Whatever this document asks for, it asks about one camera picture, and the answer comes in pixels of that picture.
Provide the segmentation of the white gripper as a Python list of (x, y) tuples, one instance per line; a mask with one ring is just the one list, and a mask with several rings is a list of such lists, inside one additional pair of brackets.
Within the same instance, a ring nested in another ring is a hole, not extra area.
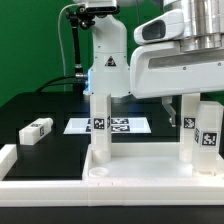
[[(224, 90), (224, 29), (221, 17), (189, 18), (172, 9), (134, 30), (138, 44), (130, 61), (130, 88), (137, 98), (163, 97), (169, 122), (176, 126), (175, 95)], [(197, 22), (210, 32), (190, 31)]]

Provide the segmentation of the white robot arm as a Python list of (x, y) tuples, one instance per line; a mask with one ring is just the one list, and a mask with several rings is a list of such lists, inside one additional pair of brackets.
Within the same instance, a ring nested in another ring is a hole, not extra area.
[(160, 97), (176, 123), (172, 97), (224, 90), (224, 0), (150, 0), (163, 14), (138, 26), (127, 59), (127, 30), (113, 15), (135, 0), (73, 0), (81, 27), (91, 28), (89, 94)]

